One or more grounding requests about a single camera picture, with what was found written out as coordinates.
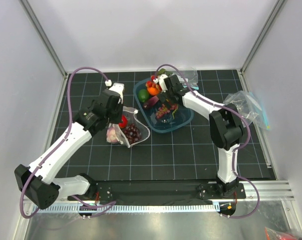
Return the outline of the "red apple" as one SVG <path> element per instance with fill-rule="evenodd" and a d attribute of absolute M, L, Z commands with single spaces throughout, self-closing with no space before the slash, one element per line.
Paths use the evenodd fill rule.
<path fill-rule="evenodd" d="M 123 129 L 127 126 L 127 124 L 128 124 L 127 118 L 124 115 L 122 115 L 121 121 L 118 123 L 118 126 Z"/>

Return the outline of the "clear dotted zip bag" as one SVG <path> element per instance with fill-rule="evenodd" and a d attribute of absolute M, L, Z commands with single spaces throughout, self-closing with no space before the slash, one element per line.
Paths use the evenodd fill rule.
<path fill-rule="evenodd" d="M 138 112 L 136 108 L 124 106 L 122 122 L 109 124 L 106 141 L 131 148 L 147 140 L 150 136 L 150 130 L 137 119 Z"/>

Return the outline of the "dark red grape bunch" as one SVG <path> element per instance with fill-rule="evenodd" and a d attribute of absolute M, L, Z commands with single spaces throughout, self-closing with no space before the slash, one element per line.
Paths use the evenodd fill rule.
<path fill-rule="evenodd" d="M 123 129 L 123 133 L 130 145 L 140 141 L 142 137 L 140 130 L 133 123 L 127 125 Z"/>

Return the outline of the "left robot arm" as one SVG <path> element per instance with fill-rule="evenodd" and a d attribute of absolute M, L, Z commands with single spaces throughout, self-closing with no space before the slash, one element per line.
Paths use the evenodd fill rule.
<path fill-rule="evenodd" d="M 108 124 L 118 124 L 123 112 L 123 85 L 105 89 L 87 108 L 77 112 L 58 140 L 28 166 L 15 171 L 18 187 L 39 209 L 46 209 L 55 200 L 80 195 L 85 200 L 96 196 L 95 181 L 85 173 L 75 177 L 56 178 L 67 160 Z"/>

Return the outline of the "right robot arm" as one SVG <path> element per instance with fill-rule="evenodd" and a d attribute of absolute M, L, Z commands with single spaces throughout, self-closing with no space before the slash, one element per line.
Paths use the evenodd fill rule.
<path fill-rule="evenodd" d="M 228 198 L 239 186 L 237 155 L 242 137 L 246 134 L 236 106 L 210 100 L 190 85 L 184 87 L 175 74 L 162 74 L 157 79 L 164 95 L 161 100 L 189 108 L 209 121 L 210 137 L 219 157 L 216 192 L 220 197 Z"/>

